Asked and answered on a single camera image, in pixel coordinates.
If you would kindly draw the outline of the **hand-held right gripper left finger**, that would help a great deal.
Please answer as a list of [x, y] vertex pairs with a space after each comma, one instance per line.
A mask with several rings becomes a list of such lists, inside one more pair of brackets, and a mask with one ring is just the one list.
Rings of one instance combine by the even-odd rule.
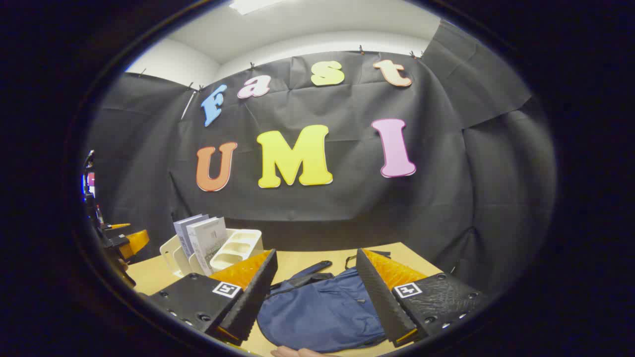
[[149, 301], [192, 329], [240, 346], [250, 336], [277, 269], [277, 251], [267, 249], [210, 276], [190, 273]]

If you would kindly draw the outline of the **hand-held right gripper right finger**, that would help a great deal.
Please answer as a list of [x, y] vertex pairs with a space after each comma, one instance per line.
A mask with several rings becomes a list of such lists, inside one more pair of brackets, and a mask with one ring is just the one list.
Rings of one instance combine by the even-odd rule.
[[395, 347], [440, 334], [486, 302], [451, 274], [423, 274], [369, 249], [358, 249], [356, 268]]

